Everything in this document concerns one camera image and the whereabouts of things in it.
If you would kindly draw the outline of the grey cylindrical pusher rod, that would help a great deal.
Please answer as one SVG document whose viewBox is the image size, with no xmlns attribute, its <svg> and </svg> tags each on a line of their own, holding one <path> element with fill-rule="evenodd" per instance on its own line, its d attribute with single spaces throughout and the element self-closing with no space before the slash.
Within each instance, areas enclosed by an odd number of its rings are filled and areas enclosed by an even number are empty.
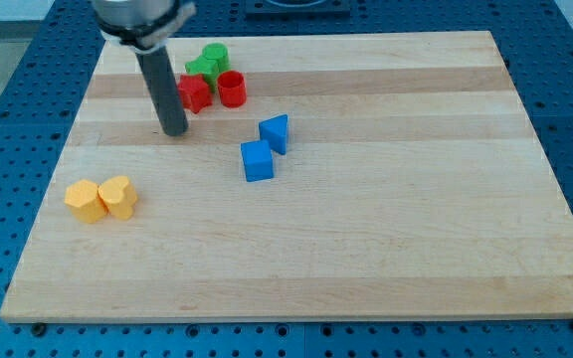
<svg viewBox="0 0 573 358">
<path fill-rule="evenodd" d="M 136 58 L 163 132 L 168 136 L 182 135 L 188 128 L 188 120 L 166 47 L 137 54 Z"/>
</svg>

